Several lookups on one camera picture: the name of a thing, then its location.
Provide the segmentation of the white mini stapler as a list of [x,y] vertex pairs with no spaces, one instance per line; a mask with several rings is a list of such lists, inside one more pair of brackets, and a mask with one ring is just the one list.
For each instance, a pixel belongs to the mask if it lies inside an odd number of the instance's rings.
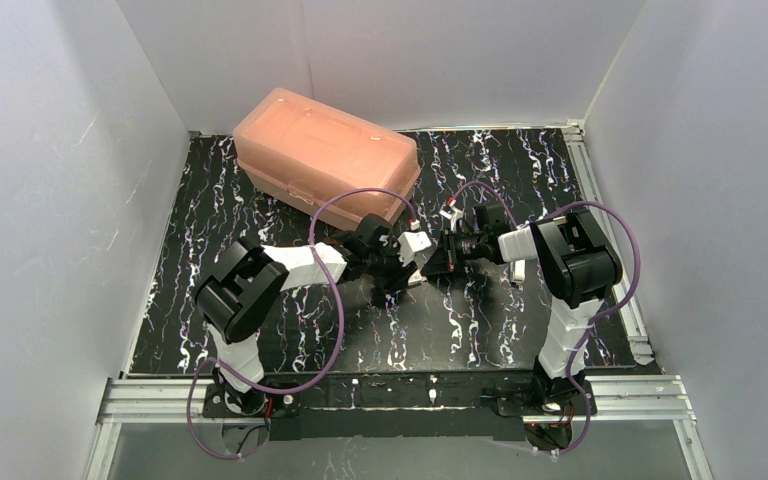
[[512,284],[521,285],[525,282],[525,268],[525,260],[516,260],[509,264],[509,280]]

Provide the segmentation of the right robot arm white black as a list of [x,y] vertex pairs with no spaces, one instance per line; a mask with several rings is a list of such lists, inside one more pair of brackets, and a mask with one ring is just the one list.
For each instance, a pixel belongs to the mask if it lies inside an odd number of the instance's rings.
[[448,203],[448,221],[437,248],[421,272],[449,274],[468,261],[538,263],[551,296],[545,342],[535,360],[532,400],[560,403],[583,385],[582,339],[605,297],[622,278],[623,267],[593,214],[571,210],[555,219],[517,227],[501,204],[480,204],[470,216]]

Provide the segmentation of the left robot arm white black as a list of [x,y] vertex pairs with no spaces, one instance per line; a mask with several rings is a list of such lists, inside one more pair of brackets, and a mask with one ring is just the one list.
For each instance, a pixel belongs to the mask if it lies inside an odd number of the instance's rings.
[[257,333],[283,292],[369,276],[380,292],[393,294],[420,282],[423,254],[431,246],[418,223],[395,234],[374,214],[355,229],[339,231],[314,246],[233,242],[194,291],[196,309],[216,346],[215,382],[245,395],[252,383],[263,380]]

